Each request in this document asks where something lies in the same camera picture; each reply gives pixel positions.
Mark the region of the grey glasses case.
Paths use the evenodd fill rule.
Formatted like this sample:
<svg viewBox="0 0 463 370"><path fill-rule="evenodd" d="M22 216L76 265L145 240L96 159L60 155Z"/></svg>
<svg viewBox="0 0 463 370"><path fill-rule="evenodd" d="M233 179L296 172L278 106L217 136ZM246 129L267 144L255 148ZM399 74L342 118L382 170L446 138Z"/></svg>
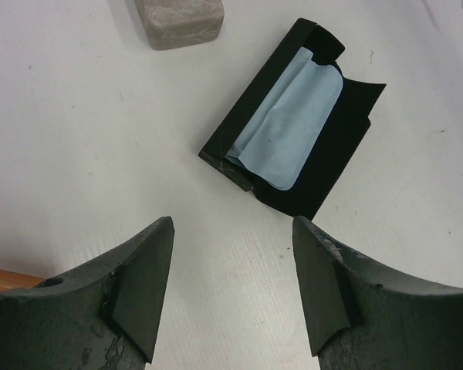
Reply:
<svg viewBox="0 0 463 370"><path fill-rule="evenodd" d="M143 0L134 4L155 50L211 42L219 36L225 19L221 0Z"/></svg>

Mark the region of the black rectangular case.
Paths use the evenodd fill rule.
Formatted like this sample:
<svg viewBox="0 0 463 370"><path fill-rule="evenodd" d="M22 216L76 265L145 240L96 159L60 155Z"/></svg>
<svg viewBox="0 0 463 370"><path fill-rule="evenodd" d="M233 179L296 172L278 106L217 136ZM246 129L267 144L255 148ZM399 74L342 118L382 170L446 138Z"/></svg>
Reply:
<svg viewBox="0 0 463 370"><path fill-rule="evenodd" d="M299 177L289 190L277 190L261 177L226 158L248 121L300 48L313 52L317 64L332 65L343 77L343 88ZM289 216L313 218L370 127L370 112L384 90L381 83L343 76L337 58L344 45L328 30L299 18L239 97L199 155L260 202Z"/></svg>

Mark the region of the blue cloth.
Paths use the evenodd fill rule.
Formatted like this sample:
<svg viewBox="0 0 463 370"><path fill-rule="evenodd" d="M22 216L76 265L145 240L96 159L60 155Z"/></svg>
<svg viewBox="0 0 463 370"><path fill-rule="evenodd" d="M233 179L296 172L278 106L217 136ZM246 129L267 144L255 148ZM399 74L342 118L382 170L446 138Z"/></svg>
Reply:
<svg viewBox="0 0 463 370"><path fill-rule="evenodd" d="M277 190L289 190L343 88L332 65L313 61L302 47L248 121L226 158Z"/></svg>

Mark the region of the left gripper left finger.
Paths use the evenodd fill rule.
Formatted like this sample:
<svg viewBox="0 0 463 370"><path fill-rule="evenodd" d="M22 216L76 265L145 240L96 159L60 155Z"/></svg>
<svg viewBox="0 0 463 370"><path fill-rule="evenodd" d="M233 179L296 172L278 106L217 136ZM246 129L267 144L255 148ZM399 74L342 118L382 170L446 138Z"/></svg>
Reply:
<svg viewBox="0 0 463 370"><path fill-rule="evenodd" d="M150 363L173 243L161 217L78 267L0 291L0 365Z"/></svg>

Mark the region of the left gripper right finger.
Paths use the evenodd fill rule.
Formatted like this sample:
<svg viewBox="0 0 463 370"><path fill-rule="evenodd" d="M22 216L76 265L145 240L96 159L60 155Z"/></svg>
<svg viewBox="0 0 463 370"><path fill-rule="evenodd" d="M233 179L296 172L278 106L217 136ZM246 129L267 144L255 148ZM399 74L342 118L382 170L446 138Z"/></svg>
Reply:
<svg viewBox="0 0 463 370"><path fill-rule="evenodd" d="M463 357L463 288L405 274L305 217L292 246L315 357Z"/></svg>

